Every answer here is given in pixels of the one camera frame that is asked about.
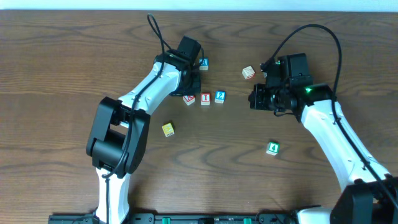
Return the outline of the red letter A block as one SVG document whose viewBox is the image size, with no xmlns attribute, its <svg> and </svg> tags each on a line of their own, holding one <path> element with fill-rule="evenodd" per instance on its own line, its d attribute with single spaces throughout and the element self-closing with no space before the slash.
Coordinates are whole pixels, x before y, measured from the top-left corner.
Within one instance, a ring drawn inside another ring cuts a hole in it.
<svg viewBox="0 0 398 224">
<path fill-rule="evenodd" d="M 185 104 L 188 106 L 193 104 L 196 99 L 195 95 L 185 95 L 185 96 L 182 96 L 182 98 L 183 98 L 183 101 L 185 102 Z"/>
</svg>

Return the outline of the red letter I block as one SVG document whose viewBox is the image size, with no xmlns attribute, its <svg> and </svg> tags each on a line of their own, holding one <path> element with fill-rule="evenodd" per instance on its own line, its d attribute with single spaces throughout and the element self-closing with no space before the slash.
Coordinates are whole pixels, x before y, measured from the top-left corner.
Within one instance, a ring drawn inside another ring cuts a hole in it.
<svg viewBox="0 0 398 224">
<path fill-rule="evenodd" d="M 200 103 L 202 106 L 208 106 L 211 103 L 211 94 L 210 93 L 202 93 L 200 97 Z"/>
</svg>

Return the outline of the blue number 2 block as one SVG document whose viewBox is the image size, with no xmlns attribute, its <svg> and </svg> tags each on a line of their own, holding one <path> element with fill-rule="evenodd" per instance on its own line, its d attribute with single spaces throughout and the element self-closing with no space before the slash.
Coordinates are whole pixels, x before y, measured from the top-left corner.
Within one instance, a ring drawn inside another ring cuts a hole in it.
<svg viewBox="0 0 398 224">
<path fill-rule="evenodd" d="M 216 91 L 215 93 L 215 103 L 223 104 L 226 98 L 225 91 Z"/>
</svg>

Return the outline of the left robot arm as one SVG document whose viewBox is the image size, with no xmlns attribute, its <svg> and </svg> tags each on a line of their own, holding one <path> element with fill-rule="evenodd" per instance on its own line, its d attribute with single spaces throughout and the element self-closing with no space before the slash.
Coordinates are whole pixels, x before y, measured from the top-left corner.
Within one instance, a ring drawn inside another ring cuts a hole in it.
<svg viewBox="0 0 398 224">
<path fill-rule="evenodd" d="M 150 117 L 167 96 L 200 91 L 197 57 L 186 50 L 168 50 L 156 56 L 149 74 L 129 93 L 100 101 L 86 145 L 99 178 L 94 213 L 99 222 L 126 221 L 130 176 L 144 157 Z"/>
</svg>

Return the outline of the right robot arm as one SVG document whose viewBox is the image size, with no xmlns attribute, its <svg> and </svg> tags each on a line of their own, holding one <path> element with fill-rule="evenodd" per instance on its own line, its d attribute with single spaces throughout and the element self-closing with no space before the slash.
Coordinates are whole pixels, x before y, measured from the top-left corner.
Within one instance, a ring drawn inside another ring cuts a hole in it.
<svg viewBox="0 0 398 224">
<path fill-rule="evenodd" d="M 365 148 L 328 85 L 256 84 L 248 100 L 255 110 L 294 115 L 317 140 L 337 176 L 341 195 L 336 205 L 301 209 L 296 223 L 397 223 L 397 178 Z"/>
</svg>

